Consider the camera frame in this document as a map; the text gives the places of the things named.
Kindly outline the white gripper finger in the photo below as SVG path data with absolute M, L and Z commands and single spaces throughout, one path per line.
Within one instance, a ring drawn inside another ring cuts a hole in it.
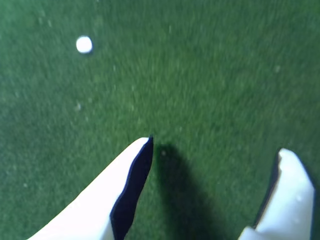
M 280 148 L 269 186 L 254 225 L 246 226 L 240 240 L 311 239 L 315 187 L 299 157 Z
M 154 138 L 128 145 L 31 240 L 123 240 L 153 161 Z

